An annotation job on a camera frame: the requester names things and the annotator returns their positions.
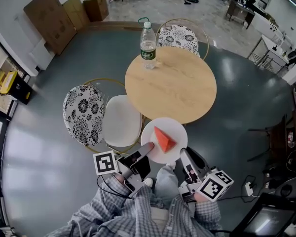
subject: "black cable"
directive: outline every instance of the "black cable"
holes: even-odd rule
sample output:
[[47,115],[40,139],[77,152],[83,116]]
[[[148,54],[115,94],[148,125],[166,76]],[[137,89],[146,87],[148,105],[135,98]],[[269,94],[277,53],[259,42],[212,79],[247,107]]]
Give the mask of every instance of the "black cable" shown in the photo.
[[99,178],[100,178],[100,177],[102,177],[102,176],[98,176],[98,178],[97,178],[97,185],[98,185],[98,187],[100,188],[100,190],[105,191],[105,192],[107,192],[107,193],[110,193],[110,194],[112,194],[112,195],[115,195],[115,196],[121,197],[121,198],[133,199],[132,197],[124,196],[124,195],[118,193],[117,191],[113,190],[110,186],[108,186],[108,184],[104,181],[104,178],[102,177],[104,183],[105,183],[105,184],[106,184],[106,185],[107,185],[112,191],[116,192],[117,194],[116,194],[116,193],[109,192],[109,191],[107,191],[107,190],[104,190],[104,189],[101,188],[101,186],[99,185]]
[[257,184],[255,183],[255,181],[256,181],[256,177],[255,177],[255,176],[252,176],[252,175],[247,175],[246,178],[245,178],[245,180],[243,181],[243,184],[242,184],[241,187],[240,187],[240,194],[241,194],[240,196],[226,197],[226,198],[218,199],[218,201],[223,201],[223,200],[228,200],[228,199],[234,199],[234,198],[241,198],[241,200],[242,200],[244,203],[251,203],[251,202],[253,202],[257,197],[259,197],[259,194],[260,194],[261,190],[264,188],[264,184],[262,184],[261,189],[259,190],[257,196],[254,197],[254,199],[252,199],[252,200],[250,200],[250,201],[245,201],[244,198],[249,198],[249,197],[250,197],[250,196],[243,196],[243,195],[242,195],[242,193],[243,193],[243,187],[245,186],[248,177],[253,177],[253,181],[252,181],[252,184],[251,184],[251,188],[257,186]]
[[111,191],[113,191],[113,192],[119,194],[120,196],[125,196],[125,195],[123,195],[123,194],[121,194],[121,193],[119,193],[119,192],[113,190],[113,189],[112,189],[112,188],[106,183],[106,181],[104,180],[104,178],[103,178],[102,175],[101,175],[101,178],[102,178],[102,181],[106,184],[106,186],[108,186],[108,188],[109,188]]
[[212,234],[215,234],[215,233],[227,233],[227,234],[230,234],[231,231],[227,231],[227,230],[209,230]]
[[235,197],[226,197],[222,199],[218,199],[218,201],[228,200],[228,199],[234,199],[234,198],[243,198],[244,196],[235,196]]

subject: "orange triangular block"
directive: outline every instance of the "orange triangular block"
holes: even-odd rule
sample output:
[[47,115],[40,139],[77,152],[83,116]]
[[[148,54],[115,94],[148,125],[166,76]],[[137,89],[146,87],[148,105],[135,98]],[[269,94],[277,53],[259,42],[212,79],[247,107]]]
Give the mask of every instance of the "orange triangular block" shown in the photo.
[[154,127],[154,133],[156,134],[158,144],[164,153],[172,149],[177,143],[171,139],[167,134],[161,131],[158,127]]

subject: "monitor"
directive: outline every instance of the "monitor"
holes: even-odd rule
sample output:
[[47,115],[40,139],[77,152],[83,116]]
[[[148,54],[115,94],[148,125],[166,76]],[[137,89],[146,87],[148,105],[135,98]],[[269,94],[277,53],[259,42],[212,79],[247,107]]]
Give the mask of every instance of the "monitor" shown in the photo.
[[296,220],[296,200],[263,193],[231,237],[277,237]]

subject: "hand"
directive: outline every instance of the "hand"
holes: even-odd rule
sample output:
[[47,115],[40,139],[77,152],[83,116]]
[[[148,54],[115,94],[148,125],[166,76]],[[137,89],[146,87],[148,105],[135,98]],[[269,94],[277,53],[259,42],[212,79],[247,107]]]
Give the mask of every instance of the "hand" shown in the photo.
[[205,198],[204,196],[202,196],[198,192],[195,192],[194,193],[194,199],[196,200],[197,203],[200,203],[200,202],[208,202],[209,201],[207,198]]
[[122,185],[124,185],[125,178],[121,174],[116,173],[115,178],[118,180],[118,182],[120,182]]

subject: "round wooden table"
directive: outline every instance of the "round wooden table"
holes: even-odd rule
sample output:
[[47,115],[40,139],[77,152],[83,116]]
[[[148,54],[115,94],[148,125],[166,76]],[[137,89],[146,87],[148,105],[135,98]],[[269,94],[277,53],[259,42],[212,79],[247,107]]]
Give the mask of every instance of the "round wooden table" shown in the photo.
[[217,91],[209,66],[177,47],[158,47],[156,58],[151,70],[143,67],[140,55],[128,67],[125,88],[135,108],[149,119],[169,117],[181,124],[205,115]]

